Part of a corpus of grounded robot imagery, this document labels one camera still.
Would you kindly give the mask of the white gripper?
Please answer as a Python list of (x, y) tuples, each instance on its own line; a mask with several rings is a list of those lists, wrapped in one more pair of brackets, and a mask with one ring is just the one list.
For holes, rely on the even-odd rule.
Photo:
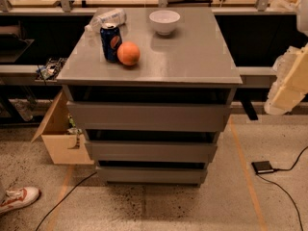
[(276, 81), (270, 87), (264, 109), (268, 115), (281, 116), (290, 112), (308, 93), (308, 46), (290, 46), (272, 68)]

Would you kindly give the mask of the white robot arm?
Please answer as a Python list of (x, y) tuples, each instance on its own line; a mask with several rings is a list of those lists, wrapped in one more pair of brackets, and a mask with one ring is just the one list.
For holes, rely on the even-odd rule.
[[(296, 12), (297, 30), (308, 36), (308, 0), (274, 0), (275, 8)], [(290, 112), (308, 93), (308, 44), (301, 48), (290, 46), (279, 56), (272, 69), (276, 81), (272, 83), (264, 105), (269, 115), (280, 116)]]

